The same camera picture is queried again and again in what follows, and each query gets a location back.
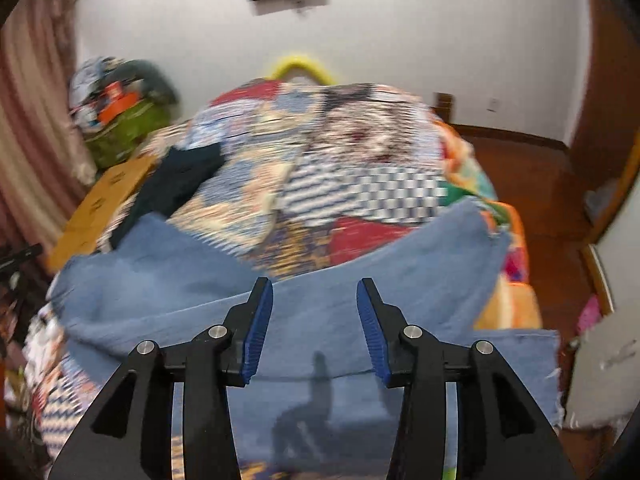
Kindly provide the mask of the blue denim jeans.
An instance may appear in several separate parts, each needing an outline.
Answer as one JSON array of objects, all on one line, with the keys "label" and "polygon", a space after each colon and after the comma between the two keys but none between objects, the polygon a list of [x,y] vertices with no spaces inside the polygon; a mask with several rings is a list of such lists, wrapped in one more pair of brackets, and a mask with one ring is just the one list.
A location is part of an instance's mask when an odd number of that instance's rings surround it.
[{"label": "blue denim jeans", "polygon": [[[506,258],[466,198],[425,226],[348,263],[277,281],[256,375],[229,404],[241,460],[327,474],[386,473],[402,402],[371,367],[357,285],[372,278],[408,322],[442,341],[493,342],[548,417],[560,419],[552,330],[474,330]],[[67,349],[97,384],[136,344],[188,341],[247,300],[257,271],[155,214],[119,248],[70,259],[51,292]]]}]

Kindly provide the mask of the wooden lap desk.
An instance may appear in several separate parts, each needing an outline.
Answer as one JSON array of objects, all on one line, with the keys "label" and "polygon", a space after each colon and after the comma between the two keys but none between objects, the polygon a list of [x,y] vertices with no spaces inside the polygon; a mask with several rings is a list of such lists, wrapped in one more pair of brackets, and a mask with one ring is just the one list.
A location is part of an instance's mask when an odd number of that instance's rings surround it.
[{"label": "wooden lap desk", "polygon": [[142,155],[104,172],[67,222],[48,255],[47,269],[55,274],[76,255],[90,255],[118,207],[142,185],[156,157]]}]

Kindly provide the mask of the striped red gold curtain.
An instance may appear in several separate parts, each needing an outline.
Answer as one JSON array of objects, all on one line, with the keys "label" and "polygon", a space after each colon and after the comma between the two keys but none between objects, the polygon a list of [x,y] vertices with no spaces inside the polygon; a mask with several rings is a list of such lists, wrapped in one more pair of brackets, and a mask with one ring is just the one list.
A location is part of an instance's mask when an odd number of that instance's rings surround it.
[{"label": "striped red gold curtain", "polygon": [[96,178],[68,107],[76,0],[20,0],[1,27],[1,238],[51,250]]}]

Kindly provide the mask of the orange fleece blanket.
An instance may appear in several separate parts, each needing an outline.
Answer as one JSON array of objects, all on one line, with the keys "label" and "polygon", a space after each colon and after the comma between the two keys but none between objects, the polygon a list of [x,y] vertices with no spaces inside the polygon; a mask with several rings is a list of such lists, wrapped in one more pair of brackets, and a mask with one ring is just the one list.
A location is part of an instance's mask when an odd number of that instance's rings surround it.
[{"label": "orange fleece blanket", "polygon": [[474,148],[454,128],[440,119],[435,130],[442,146],[442,170],[449,186],[448,197],[478,197],[485,207],[488,226],[507,229],[511,241],[494,292],[475,321],[477,330],[541,328],[539,304],[529,284],[529,258],[524,226],[518,211],[498,200],[497,193],[475,158]]}]

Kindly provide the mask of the green patterned storage box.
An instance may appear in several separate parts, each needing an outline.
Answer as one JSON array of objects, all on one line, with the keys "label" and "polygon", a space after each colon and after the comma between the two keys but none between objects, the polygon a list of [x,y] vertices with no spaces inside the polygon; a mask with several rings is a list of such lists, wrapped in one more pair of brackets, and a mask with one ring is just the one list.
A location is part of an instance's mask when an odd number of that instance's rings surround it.
[{"label": "green patterned storage box", "polygon": [[107,170],[126,162],[152,132],[170,122],[170,108],[151,100],[142,100],[125,110],[100,132],[85,137],[96,168]]}]

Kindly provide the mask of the pile of clothes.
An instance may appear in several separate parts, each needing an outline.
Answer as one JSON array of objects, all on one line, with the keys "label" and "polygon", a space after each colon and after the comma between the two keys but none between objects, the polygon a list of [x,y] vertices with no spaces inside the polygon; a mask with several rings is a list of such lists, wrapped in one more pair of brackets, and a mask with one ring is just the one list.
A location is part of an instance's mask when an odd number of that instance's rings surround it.
[{"label": "pile of clothes", "polygon": [[75,125],[83,134],[102,129],[99,114],[107,102],[103,96],[106,86],[104,80],[123,62],[122,58],[114,56],[89,58],[73,74],[68,87],[68,107]]}]

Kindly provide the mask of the orange box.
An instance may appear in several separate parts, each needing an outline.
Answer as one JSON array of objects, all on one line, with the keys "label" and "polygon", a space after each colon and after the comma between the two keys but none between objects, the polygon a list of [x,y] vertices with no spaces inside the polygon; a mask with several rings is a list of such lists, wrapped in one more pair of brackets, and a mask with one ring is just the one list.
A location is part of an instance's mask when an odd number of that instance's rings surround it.
[{"label": "orange box", "polygon": [[105,93],[104,98],[106,99],[104,107],[102,107],[102,110],[99,112],[99,120],[102,125],[107,125],[118,115],[126,112],[126,110],[129,110],[141,100],[138,92],[119,94]]}]

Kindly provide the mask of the folded black garment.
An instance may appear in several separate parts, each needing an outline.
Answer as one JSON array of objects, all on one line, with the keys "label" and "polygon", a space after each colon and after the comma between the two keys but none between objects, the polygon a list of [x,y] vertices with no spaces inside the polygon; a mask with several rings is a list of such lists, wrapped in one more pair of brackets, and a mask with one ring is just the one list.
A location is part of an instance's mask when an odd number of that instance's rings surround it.
[{"label": "folded black garment", "polygon": [[112,232],[111,248],[117,248],[145,214],[155,212],[169,218],[222,166],[224,153],[220,143],[188,150],[171,148],[149,179],[143,183],[126,217]]}]

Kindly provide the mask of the colourful patchwork quilt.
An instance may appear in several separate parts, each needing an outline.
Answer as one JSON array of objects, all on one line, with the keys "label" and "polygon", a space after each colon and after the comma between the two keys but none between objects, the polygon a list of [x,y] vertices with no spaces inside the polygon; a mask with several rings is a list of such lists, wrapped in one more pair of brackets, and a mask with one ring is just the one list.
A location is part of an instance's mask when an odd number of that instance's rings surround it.
[{"label": "colourful patchwork quilt", "polygon": [[[437,119],[416,96],[382,84],[254,80],[155,130],[131,159],[156,157],[144,183],[171,148],[220,143],[224,166],[169,222],[292,278],[398,240],[457,201],[448,197]],[[140,188],[94,252],[113,250],[110,236]]]}]

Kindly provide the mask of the brown wooden wardrobe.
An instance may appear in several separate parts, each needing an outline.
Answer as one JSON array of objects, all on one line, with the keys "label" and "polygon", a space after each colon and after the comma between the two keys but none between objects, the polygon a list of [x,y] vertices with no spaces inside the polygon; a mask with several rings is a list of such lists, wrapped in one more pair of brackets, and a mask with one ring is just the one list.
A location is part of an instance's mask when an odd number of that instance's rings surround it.
[{"label": "brown wooden wardrobe", "polygon": [[614,0],[587,0],[589,61],[568,159],[582,192],[618,179],[639,129],[639,40]]}]

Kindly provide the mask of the wooden bed post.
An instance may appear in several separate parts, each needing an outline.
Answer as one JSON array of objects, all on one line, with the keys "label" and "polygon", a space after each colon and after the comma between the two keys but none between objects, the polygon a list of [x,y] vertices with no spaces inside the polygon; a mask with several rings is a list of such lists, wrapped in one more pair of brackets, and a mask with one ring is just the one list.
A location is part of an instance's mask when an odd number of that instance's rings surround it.
[{"label": "wooden bed post", "polygon": [[446,124],[450,124],[454,111],[454,96],[450,93],[434,93],[434,113]]}]

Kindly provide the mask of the white wall socket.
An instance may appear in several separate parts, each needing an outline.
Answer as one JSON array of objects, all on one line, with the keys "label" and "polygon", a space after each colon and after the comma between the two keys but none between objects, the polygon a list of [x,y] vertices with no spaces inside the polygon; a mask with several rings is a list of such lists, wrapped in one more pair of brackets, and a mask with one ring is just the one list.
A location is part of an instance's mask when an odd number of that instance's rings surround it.
[{"label": "white wall socket", "polygon": [[491,98],[487,105],[488,112],[497,113],[500,105],[500,101],[496,98]]}]

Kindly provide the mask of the yellow padded bed rail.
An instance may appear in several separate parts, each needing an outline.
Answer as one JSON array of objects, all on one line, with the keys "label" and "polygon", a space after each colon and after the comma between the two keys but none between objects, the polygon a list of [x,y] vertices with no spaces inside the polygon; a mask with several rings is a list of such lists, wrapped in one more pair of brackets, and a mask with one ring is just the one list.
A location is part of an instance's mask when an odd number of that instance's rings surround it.
[{"label": "yellow padded bed rail", "polygon": [[282,56],[270,70],[268,79],[285,80],[292,73],[304,73],[307,78],[322,86],[333,86],[336,79],[318,61],[301,54],[289,54]]}]

